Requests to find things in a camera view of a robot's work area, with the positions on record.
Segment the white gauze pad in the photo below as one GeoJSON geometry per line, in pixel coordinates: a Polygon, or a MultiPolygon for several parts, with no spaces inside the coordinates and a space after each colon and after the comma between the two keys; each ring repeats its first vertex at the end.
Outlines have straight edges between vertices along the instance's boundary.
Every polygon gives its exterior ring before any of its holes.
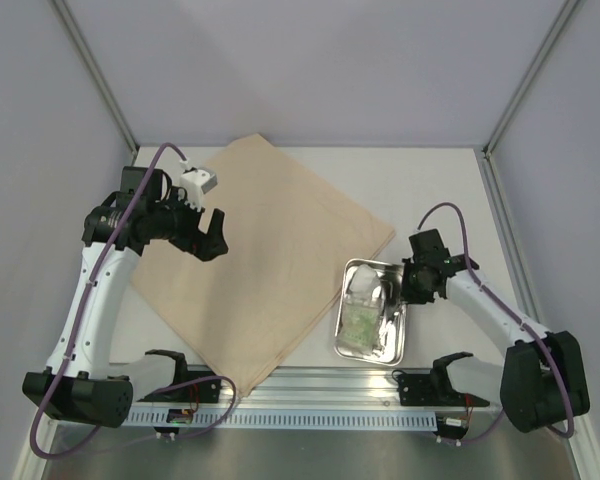
{"type": "Polygon", "coordinates": [[[371,296],[381,285],[377,272],[368,264],[361,264],[354,272],[348,286],[348,292],[355,296],[371,296]]]}

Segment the stainless steel tray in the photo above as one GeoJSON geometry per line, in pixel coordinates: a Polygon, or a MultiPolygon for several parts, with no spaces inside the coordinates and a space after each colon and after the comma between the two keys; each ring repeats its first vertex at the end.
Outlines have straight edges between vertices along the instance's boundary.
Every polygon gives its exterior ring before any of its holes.
{"type": "Polygon", "coordinates": [[[366,259],[351,259],[347,262],[343,274],[334,333],[334,350],[339,356],[386,366],[395,366],[401,362],[407,326],[407,307],[401,299],[401,282],[402,268],[398,265],[366,259]],[[346,290],[351,277],[361,264],[368,264],[377,272],[385,293],[385,307],[379,319],[378,337],[373,350],[369,353],[350,350],[339,345],[337,341],[346,290]]]}

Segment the green sachet packet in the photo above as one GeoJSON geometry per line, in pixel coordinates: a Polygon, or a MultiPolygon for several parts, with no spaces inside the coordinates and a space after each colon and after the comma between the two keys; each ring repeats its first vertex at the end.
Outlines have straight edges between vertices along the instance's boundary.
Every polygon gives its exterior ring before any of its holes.
{"type": "Polygon", "coordinates": [[[338,344],[361,353],[371,352],[378,337],[379,319],[377,307],[345,303],[337,335],[338,344]]]}
{"type": "Polygon", "coordinates": [[[383,314],[385,293],[380,280],[351,280],[343,302],[343,317],[348,321],[377,321],[383,314]]]}

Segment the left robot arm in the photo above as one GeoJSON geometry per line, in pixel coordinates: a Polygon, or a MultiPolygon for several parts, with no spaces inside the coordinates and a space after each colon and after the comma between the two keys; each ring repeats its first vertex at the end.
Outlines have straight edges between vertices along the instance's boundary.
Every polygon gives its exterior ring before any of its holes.
{"type": "Polygon", "coordinates": [[[212,212],[199,227],[203,199],[217,184],[211,170],[185,170],[178,181],[156,169],[126,167],[120,187],[85,218],[81,272],[63,331],[41,372],[25,375],[22,391],[55,420],[116,428],[131,405],[154,391],[177,401],[189,389],[184,354],[153,349],[123,367],[109,363],[112,336],[124,293],[144,248],[164,240],[201,261],[228,252],[224,213],[212,212]]]}

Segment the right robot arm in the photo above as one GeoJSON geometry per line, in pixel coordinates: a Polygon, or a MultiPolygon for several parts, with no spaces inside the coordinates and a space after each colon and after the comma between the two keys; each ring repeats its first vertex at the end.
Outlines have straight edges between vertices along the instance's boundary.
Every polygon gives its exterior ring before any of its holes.
{"type": "Polygon", "coordinates": [[[401,299],[407,305],[445,300],[470,317],[500,350],[494,364],[470,352],[434,360],[430,390],[436,401],[455,404],[471,394],[501,407],[520,432],[567,422],[590,411],[581,348],[567,331],[551,332],[498,297],[479,266],[453,255],[438,230],[410,236],[403,262],[401,299]]]}

